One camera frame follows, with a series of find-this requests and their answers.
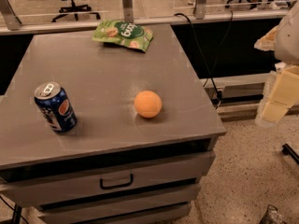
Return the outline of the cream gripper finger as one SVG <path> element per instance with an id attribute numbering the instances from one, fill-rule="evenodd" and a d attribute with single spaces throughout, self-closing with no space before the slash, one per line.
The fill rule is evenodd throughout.
<path id="1" fill-rule="evenodd" d="M 287 65 L 278 72 L 271 71 L 263 88 L 255 123 L 264 128 L 277 125 L 299 102 L 299 67 Z"/>
<path id="2" fill-rule="evenodd" d="M 258 39 L 254 44 L 254 48 L 261 51 L 273 51 L 275 48 L 277 29 L 278 28 L 275 26 L 266 35 Z"/>

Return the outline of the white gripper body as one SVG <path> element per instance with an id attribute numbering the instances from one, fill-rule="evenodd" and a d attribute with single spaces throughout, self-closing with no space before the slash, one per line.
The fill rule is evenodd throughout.
<path id="1" fill-rule="evenodd" d="M 284 63 L 299 64 L 299 2 L 294 3 L 278 25 L 275 57 Z"/>

